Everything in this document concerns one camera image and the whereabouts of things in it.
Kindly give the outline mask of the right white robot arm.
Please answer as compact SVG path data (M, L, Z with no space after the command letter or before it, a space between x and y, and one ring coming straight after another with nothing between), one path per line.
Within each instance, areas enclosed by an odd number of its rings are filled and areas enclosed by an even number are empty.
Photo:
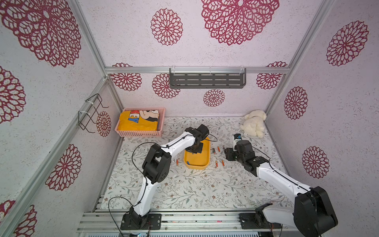
M270 203L261 205L256 208L259 220L296 227L305 237L319 237L338 225L328 193L320 186L310 187L281 172L269 159L257 156L247 140L235 140L234 147L224 152L228 161L239 162L246 171L270 183L294 205L292 209L272 207Z

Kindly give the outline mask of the yellow plastic storage box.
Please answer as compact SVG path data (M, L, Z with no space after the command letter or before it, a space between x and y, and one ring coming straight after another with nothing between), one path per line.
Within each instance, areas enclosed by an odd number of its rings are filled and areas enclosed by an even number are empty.
M204 170L209 166L211 157L211 142L205 140L202 143L203 148L201 153L193 154L185 151L184 163L187 168Z

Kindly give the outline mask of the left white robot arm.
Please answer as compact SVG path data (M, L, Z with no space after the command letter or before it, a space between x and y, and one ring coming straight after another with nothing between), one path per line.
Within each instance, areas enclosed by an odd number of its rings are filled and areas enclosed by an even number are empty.
M147 223L152 199L160 183L169 174L172 159L183 150L201 153L202 141L208 135L209 129L201 124L198 128L186 128L179 137L164 145L154 143L150 147L142 165L143 185L136 203L129 209L132 224L142 228Z

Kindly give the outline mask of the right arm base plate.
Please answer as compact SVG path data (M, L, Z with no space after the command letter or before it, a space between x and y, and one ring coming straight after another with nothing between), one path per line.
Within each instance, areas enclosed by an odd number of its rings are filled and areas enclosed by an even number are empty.
M281 229L281 224L268 222L261 213L240 213L239 221L242 229Z

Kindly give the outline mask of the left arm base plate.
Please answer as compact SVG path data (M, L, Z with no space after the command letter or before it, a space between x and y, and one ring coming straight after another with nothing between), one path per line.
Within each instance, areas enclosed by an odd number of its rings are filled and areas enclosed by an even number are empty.
M146 214L143 217L135 214L125 214L121 221L120 229L126 230L160 230L162 223L161 214Z

